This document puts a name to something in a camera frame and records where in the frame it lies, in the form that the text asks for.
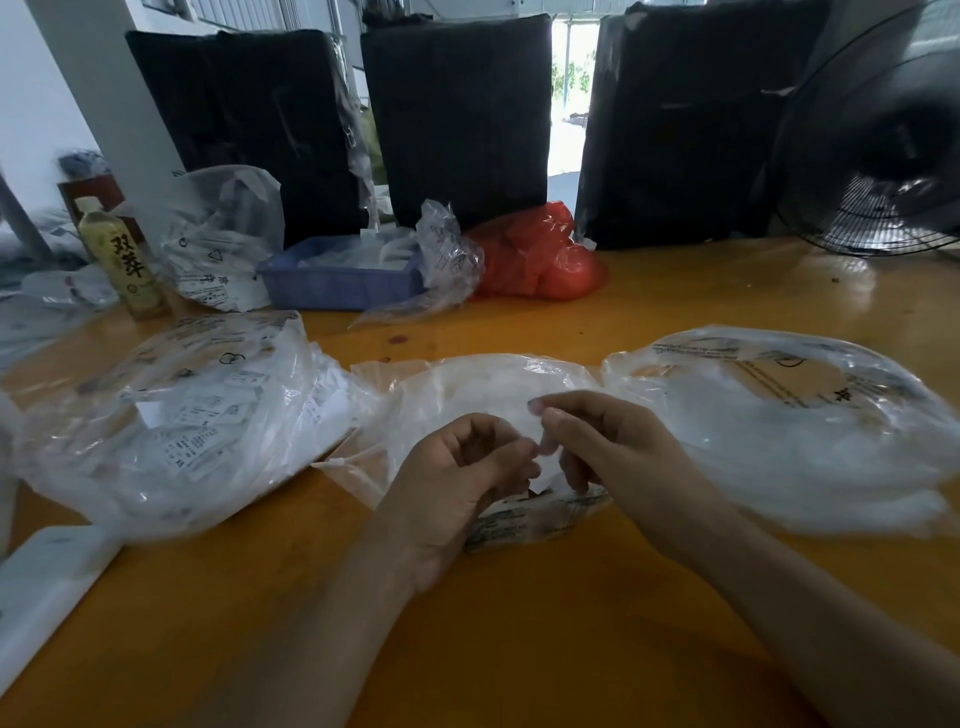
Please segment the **person's right hand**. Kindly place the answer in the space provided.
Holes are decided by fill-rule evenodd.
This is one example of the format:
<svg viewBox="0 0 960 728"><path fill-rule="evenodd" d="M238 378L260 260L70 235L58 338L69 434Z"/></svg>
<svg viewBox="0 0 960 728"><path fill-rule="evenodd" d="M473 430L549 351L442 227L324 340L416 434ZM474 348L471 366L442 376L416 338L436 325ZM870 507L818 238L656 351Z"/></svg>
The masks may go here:
<svg viewBox="0 0 960 728"><path fill-rule="evenodd" d="M651 546L675 561L686 559L682 537L693 512L690 496L703 481L649 409L590 390L545 394L527 407L543 429L586 426L586 476L564 475L574 492L604 488Z"/></svg>

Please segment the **person's left hand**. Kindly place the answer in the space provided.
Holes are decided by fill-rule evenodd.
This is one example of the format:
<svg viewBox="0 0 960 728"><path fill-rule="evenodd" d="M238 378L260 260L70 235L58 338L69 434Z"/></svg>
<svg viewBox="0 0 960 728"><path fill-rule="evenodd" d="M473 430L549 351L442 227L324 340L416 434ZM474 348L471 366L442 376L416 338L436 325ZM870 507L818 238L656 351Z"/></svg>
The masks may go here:
<svg viewBox="0 0 960 728"><path fill-rule="evenodd" d="M505 498L459 493L462 448L471 440L527 438L489 414L467 414L429 433L409 452L367 525L376 573L405 601L431 588L462 551L479 515Z"/></svg>

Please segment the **small clear plastic bag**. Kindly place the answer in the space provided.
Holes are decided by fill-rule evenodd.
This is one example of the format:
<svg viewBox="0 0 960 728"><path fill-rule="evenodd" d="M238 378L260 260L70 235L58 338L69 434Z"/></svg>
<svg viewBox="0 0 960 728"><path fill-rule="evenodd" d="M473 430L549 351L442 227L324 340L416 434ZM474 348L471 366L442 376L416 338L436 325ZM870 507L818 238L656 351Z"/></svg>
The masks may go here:
<svg viewBox="0 0 960 728"><path fill-rule="evenodd" d="M491 414L540 441L543 429L527 407L530 400L602 388L596 367L508 353L367 361L351 372L360 388L357 423L313 467L371 509L381 502L414 445L450 422L468 414ZM464 543L467 552L559 536L609 503L600 486L574 491L558 455L537 462L541 474L528 491L495 502L478 516Z"/></svg>

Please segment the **crumpled clear printed bag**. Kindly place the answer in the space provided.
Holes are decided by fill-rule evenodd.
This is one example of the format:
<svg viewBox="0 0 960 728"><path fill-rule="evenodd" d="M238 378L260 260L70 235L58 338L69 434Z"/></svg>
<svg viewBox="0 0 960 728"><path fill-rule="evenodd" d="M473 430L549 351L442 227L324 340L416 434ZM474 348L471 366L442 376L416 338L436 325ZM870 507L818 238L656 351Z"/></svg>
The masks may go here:
<svg viewBox="0 0 960 728"><path fill-rule="evenodd" d="M476 293L485 273L482 249L464 237L448 205L425 200L414 228L421 253L423 292L361 313L351 330L374 325L407 325L458 310Z"/></svg>

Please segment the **large clear bag with tubing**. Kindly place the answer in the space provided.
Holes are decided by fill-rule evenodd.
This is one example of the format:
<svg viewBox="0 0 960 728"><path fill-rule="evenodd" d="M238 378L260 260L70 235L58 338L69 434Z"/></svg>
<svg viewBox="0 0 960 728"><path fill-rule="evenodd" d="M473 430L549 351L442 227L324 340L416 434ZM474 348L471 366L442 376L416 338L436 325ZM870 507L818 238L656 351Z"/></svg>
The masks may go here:
<svg viewBox="0 0 960 728"><path fill-rule="evenodd" d="M609 355L602 383L647 407L734 504L810 536L960 535L960 411L837 339L708 325Z"/></svg>

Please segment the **white tubing parts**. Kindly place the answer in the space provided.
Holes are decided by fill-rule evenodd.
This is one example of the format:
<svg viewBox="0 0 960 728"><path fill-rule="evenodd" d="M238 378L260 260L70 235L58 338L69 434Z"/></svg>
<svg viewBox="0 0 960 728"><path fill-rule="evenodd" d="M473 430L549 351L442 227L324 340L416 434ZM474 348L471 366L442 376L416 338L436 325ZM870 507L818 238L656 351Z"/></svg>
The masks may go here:
<svg viewBox="0 0 960 728"><path fill-rule="evenodd" d="M295 264L301 269L322 267L401 271L418 249L413 228L398 225L387 183L374 187L379 226L342 238L324 238L316 251Z"/></svg>

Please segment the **blue plastic tray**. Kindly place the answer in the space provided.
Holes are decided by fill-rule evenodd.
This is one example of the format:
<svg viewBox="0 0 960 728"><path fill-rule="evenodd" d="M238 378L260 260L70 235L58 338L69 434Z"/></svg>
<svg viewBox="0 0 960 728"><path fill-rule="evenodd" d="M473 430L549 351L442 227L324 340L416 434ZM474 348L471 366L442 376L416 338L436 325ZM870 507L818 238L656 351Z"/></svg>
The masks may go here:
<svg viewBox="0 0 960 728"><path fill-rule="evenodd" d="M296 266L308 253L317 251L321 240L343 237L347 235L304 239L257 266L256 274L275 309L364 312L406 301L424 292L419 245L400 271Z"/></svg>

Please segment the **clear bag of labelled packets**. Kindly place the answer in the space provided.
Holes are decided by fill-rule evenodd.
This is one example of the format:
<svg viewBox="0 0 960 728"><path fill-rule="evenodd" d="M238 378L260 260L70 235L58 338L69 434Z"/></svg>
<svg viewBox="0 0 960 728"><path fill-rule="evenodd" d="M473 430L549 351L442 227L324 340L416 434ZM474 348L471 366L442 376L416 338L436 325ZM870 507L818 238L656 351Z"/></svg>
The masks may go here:
<svg viewBox="0 0 960 728"><path fill-rule="evenodd" d="M13 441L18 476L124 542L215 527L317 462L357 385L296 311L198 316L49 394Z"/></svg>

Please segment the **black wrapped bundle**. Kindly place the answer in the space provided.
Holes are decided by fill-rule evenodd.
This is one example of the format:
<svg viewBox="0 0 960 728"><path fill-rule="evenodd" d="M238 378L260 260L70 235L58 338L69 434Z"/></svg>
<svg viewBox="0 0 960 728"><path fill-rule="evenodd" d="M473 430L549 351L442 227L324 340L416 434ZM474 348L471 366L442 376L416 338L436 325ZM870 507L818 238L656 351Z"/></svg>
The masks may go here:
<svg viewBox="0 0 960 728"><path fill-rule="evenodd" d="M832 0L637 2L602 20L575 211L598 250L760 235L762 180Z"/></svg>
<svg viewBox="0 0 960 728"><path fill-rule="evenodd" d="M552 20L440 22L361 35L392 214L413 228L425 201L463 231L547 202Z"/></svg>
<svg viewBox="0 0 960 728"><path fill-rule="evenodd" d="M286 247L371 225L373 172L338 35L132 30L126 43L187 172L241 164L279 182Z"/></svg>

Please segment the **clear bag with white print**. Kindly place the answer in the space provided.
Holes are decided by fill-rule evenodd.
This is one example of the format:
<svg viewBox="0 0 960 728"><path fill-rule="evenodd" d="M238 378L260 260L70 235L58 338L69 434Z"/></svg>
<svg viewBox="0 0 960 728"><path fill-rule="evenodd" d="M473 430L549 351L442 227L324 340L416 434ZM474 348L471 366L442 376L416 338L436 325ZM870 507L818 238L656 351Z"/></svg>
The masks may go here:
<svg viewBox="0 0 960 728"><path fill-rule="evenodd" d="M281 191L266 170L229 164L176 176L128 210L177 294L247 312L270 306L258 266L283 249Z"/></svg>

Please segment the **yellow tea bottle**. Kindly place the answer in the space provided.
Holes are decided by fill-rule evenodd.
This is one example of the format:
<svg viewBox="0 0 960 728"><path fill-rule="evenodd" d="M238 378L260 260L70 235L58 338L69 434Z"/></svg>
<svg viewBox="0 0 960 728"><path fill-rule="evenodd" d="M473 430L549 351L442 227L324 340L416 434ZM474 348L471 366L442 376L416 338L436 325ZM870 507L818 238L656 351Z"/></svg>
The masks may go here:
<svg viewBox="0 0 960 728"><path fill-rule="evenodd" d="M127 224L107 211L97 197L75 200L78 233L106 274L121 303L133 319L164 316L170 307L157 276L144 259Z"/></svg>

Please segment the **black electric fan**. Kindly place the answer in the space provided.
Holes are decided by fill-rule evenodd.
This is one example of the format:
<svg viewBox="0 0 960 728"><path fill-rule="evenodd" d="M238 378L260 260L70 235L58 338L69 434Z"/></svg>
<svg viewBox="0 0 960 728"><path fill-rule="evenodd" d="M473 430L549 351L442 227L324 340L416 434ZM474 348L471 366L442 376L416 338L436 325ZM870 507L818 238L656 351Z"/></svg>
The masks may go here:
<svg viewBox="0 0 960 728"><path fill-rule="evenodd" d="M857 258L960 252L960 0L847 6L788 105L775 221Z"/></svg>

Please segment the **white flat box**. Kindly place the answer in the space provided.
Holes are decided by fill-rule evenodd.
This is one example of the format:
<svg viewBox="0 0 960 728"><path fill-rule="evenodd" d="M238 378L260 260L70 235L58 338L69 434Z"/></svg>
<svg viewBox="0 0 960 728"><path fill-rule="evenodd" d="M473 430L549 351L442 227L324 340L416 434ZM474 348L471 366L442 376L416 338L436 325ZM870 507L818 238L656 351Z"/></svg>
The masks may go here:
<svg viewBox="0 0 960 728"><path fill-rule="evenodd" d="M95 526L51 526L0 564L0 698L121 549Z"/></svg>

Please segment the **heap of clear plastic wrap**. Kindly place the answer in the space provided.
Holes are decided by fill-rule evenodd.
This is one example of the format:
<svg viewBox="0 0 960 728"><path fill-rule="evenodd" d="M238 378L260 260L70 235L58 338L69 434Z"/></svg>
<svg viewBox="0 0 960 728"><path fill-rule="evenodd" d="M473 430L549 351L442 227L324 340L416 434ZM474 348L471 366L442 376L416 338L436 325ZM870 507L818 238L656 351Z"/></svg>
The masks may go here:
<svg viewBox="0 0 960 728"><path fill-rule="evenodd" d="M50 264L33 261L10 224L0 222L0 373L119 302L64 210L33 223L51 249Z"/></svg>

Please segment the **white pillar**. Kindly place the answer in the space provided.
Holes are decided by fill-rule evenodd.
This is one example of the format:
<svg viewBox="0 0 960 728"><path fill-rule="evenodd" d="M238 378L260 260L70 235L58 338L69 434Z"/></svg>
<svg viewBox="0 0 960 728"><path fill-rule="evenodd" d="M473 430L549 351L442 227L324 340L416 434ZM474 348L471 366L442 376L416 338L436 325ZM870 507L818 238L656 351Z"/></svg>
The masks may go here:
<svg viewBox="0 0 960 728"><path fill-rule="evenodd" d="M145 30L137 0L26 0L26 6L146 238L167 232L156 208L182 159L126 40Z"/></svg>

